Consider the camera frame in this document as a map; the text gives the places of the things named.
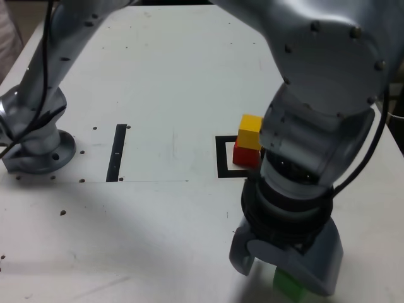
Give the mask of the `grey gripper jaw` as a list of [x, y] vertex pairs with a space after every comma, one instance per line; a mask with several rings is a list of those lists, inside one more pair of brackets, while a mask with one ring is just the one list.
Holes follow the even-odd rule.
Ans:
[[247, 249], [252, 256], [287, 272], [309, 291], [330, 296], [335, 293], [343, 258], [338, 229], [329, 219], [305, 254], [293, 247], [279, 247], [261, 240], [251, 240]]
[[249, 275], [255, 260], [255, 257], [249, 252], [247, 244], [257, 239], [249, 222], [246, 219], [242, 219], [240, 225], [234, 232], [229, 252], [229, 260], [234, 269], [244, 276]]

